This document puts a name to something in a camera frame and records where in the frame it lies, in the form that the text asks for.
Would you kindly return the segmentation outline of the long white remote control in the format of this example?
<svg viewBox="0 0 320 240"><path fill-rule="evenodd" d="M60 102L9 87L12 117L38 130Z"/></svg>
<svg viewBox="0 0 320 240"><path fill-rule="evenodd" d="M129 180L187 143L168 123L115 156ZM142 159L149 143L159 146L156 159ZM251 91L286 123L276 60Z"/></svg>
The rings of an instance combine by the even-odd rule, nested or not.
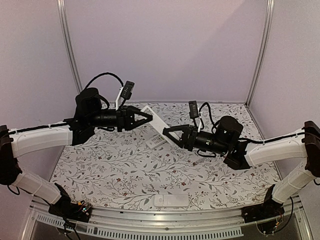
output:
<svg viewBox="0 0 320 240"><path fill-rule="evenodd" d="M165 136L163 135L163 129L168 128L169 126L152 110L150 106L148 105L144 106L142 108L142 111L152 115L152 121L150 121L149 124L158 132L159 135L161 135L165 139Z"/></svg>

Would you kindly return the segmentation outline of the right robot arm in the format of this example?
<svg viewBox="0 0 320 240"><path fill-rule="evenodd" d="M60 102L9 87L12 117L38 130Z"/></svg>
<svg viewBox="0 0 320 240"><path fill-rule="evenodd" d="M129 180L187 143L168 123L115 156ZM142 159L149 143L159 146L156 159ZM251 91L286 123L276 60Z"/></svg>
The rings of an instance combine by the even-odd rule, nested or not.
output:
<svg viewBox="0 0 320 240"><path fill-rule="evenodd" d="M268 189L258 213L269 218L289 197L320 176L320 129L313 121L290 134L252 140L241 137L243 126L231 116L223 116L213 133L198 130L189 124L163 129L182 149L198 149L224 157L224 163L233 170L246 170L257 165L285 159L302 162L284 179Z"/></svg>

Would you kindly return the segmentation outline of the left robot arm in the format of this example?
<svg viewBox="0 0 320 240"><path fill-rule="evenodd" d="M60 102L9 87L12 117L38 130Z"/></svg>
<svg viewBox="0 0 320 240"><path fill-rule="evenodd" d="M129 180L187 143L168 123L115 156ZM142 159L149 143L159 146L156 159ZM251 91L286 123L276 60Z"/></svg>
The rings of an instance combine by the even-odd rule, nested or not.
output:
<svg viewBox="0 0 320 240"><path fill-rule="evenodd" d="M74 117L61 122L12 130L6 125L0 127L1 185L15 186L47 201L63 217L70 217L75 211L68 193L58 184L19 167L18 158L48 148L84 144L95 134L96 128L131 131L153 119L152 115L131 105L103 108L102 102L107 100L94 87L84 89L75 101Z"/></svg>

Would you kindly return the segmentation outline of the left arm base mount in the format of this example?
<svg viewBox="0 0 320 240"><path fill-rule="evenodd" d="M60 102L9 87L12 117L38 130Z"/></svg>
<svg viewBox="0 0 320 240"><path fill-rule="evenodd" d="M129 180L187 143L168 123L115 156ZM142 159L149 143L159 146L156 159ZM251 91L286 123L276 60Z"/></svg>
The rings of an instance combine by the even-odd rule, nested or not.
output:
<svg viewBox="0 0 320 240"><path fill-rule="evenodd" d="M50 204L48 213L58 217L88 223L92 214L92 204L84 200L72 202L70 196L61 185L57 183L54 185L60 191L60 198L55 204Z"/></svg>

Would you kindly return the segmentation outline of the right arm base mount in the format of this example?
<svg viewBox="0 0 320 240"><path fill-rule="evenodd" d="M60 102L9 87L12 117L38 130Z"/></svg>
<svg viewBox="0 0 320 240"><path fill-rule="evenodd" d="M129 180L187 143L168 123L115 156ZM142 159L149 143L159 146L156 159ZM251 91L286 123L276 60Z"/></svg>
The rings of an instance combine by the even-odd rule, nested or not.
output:
<svg viewBox="0 0 320 240"><path fill-rule="evenodd" d="M275 185L268 188L262 203L241 208L241 216L245 223L261 221L273 217L280 217L279 220L259 223L258 230L265 235L274 234L283 220L285 210L282 203L272 200L272 192Z"/></svg>

